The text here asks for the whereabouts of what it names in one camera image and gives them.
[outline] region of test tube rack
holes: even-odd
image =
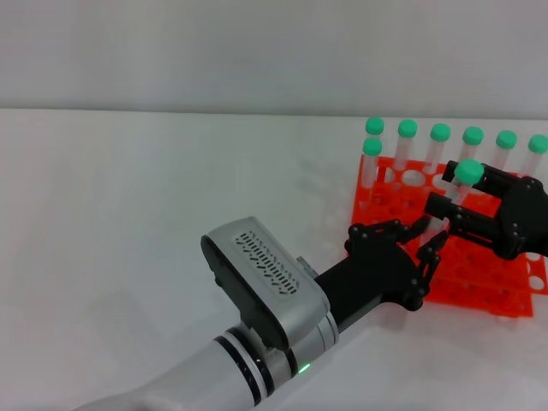
[[[424,214],[428,194],[443,194],[441,180],[445,164],[435,174],[422,173],[425,163],[408,160],[406,169],[393,170],[393,158],[378,158],[378,173],[370,189],[360,184],[361,166],[356,184],[352,223],[379,223],[394,218],[411,224]],[[463,206],[493,216],[499,199],[473,192]],[[405,248],[415,256],[419,239]],[[498,316],[533,316],[532,295],[548,295],[545,262],[542,256],[521,254],[517,259],[500,259],[491,250],[451,237],[440,253],[442,261],[431,283],[427,301],[471,308]]]

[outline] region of held test tube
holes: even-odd
[[[402,120],[397,128],[396,155],[394,156],[394,170],[405,170],[411,152],[413,137],[417,134],[417,123],[413,120]]]
[[[529,151],[521,167],[520,176],[534,175],[537,167],[539,167],[540,159],[548,150],[548,137],[542,134],[535,134],[529,140],[527,147]]]
[[[445,197],[450,198],[453,204],[461,206],[472,186],[481,180],[483,173],[484,168],[480,162],[471,158],[463,159],[455,168],[455,176],[445,192]],[[426,243],[442,229],[444,229],[444,222],[432,218],[425,233],[420,237],[420,245]]]
[[[380,139],[366,139],[363,143],[363,165],[361,166],[361,186],[372,188],[377,176],[377,159],[383,150]]]
[[[510,154],[510,150],[515,147],[517,135],[510,130],[503,130],[497,136],[497,148],[493,153],[493,159],[490,163],[491,167],[499,170],[504,170],[506,160]]]
[[[474,158],[478,146],[483,140],[483,130],[479,127],[468,127],[462,135],[462,149],[459,162],[464,158]]]
[[[426,154],[426,165],[423,169],[427,175],[434,174],[438,168],[439,159],[444,150],[445,141],[451,136],[451,128],[447,124],[434,124],[430,132],[430,146]]]
[[[369,117],[366,121],[367,138],[380,139],[384,132],[384,120],[380,117]]]

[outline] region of green indicator light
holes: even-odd
[[[305,371],[308,369],[308,367],[310,367],[310,364],[306,364],[303,368],[301,368],[301,369],[299,370],[299,373],[305,372]]]

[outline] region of green cap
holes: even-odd
[[[397,133],[400,135],[400,137],[412,139],[417,134],[417,123],[408,118],[406,118],[405,120],[401,120],[400,125],[397,128]]]
[[[462,140],[469,146],[479,146],[483,140],[483,130],[479,127],[468,127],[464,130]]]
[[[384,131],[384,120],[380,117],[369,117],[366,121],[366,131],[371,135],[380,135]]]
[[[517,135],[513,131],[503,130],[497,136],[497,146],[504,150],[511,150],[517,143]]]
[[[537,154],[544,154],[548,150],[548,137],[542,134],[535,134],[529,141],[529,150]]]
[[[472,186],[481,180],[483,172],[483,165],[480,162],[465,158],[456,166],[455,177],[462,183]]]
[[[377,157],[383,151],[383,142],[380,139],[366,139],[363,142],[363,153],[369,157]]]
[[[442,122],[434,124],[432,131],[430,132],[430,137],[434,141],[444,142],[449,139],[451,135],[451,128],[447,124]]]

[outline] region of black stripe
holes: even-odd
[[[257,407],[260,404],[260,390],[259,386],[257,385],[257,381],[255,380],[255,377],[251,373],[251,370],[247,366],[246,362],[241,357],[238,350],[230,343],[229,340],[227,340],[223,336],[219,336],[215,338],[215,341],[217,341],[221,346],[226,350],[227,353],[229,353],[230,357],[232,357],[232,360],[234,360],[234,363],[240,368],[241,375],[243,375],[243,378],[246,379],[247,385],[249,385],[249,389],[251,390],[251,393],[253,395],[253,400],[255,401],[255,407]]]
[[[291,369],[291,378],[293,378],[299,372],[299,366],[297,366],[297,359],[295,358],[292,349],[285,352],[285,358],[288,359],[289,368]]]
[[[263,377],[266,386],[266,394],[270,396],[274,392],[274,380],[272,379],[271,372],[268,371],[268,367],[265,362],[259,357],[259,353],[254,346],[249,342],[246,335],[235,327],[232,327],[228,331],[232,334],[236,340],[240,342],[242,347],[247,351],[253,363],[259,369],[260,375]]]

